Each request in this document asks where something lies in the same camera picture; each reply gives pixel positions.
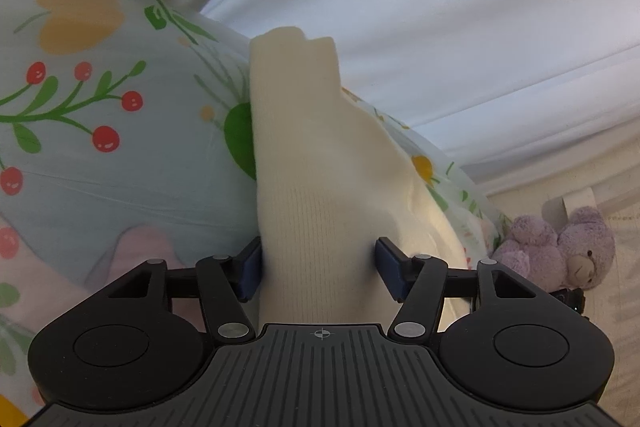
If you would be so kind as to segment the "purple teddy bear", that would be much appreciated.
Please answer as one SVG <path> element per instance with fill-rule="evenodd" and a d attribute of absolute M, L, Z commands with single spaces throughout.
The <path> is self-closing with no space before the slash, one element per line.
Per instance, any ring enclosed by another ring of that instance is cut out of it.
<path fill-rule="evenodd" d="M 492 257 L 552 293 L 597 287 L 610 272 L 615 254 L 614 233 L 599 210 L 586 206 L 574 210 L 561 231 L 541 217 L 517 217 Z"/>

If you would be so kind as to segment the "floral print bed sheet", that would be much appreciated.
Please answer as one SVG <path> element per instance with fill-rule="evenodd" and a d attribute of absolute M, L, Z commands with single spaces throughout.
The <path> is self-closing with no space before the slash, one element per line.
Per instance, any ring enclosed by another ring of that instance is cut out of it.
<path fill-rule="evenodd" d="M 48 323 L 141 262 L 260 236 L 250 44 L 166 0 L 1 0 L 1 421 L 42 408 Z M 447 157 L 344 88 L 412 162 L 471 268 L 506 218 Z"/>

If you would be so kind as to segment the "cream knit sweater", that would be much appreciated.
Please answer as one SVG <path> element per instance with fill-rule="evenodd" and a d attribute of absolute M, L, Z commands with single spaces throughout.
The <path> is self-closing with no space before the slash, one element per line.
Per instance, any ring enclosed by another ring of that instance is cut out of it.
<path fill-rule="evenodd" d="M 465 253 L 411 160 L 344 95 L 334 42 L 295 27 L 250 44 L 264 323 L 378 323 L 397 312 L 375 242 L 454 268 Z"/>

